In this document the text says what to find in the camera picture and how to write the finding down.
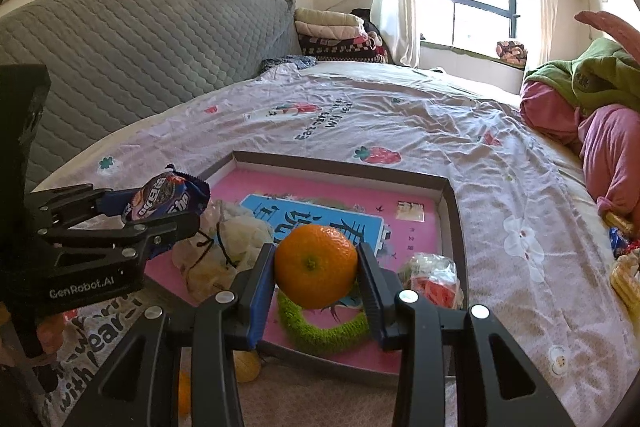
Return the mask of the person's left hand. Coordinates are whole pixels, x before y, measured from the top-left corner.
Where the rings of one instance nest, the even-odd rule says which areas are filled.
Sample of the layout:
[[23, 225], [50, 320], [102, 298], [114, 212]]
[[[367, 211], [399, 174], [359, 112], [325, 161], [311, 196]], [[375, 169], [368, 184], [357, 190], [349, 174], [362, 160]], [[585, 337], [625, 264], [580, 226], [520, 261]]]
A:
[[37, 336], [46, 355], [53, 355], [63, 344], [65, 317], [63, 314], [46, 317], [37, 327]]

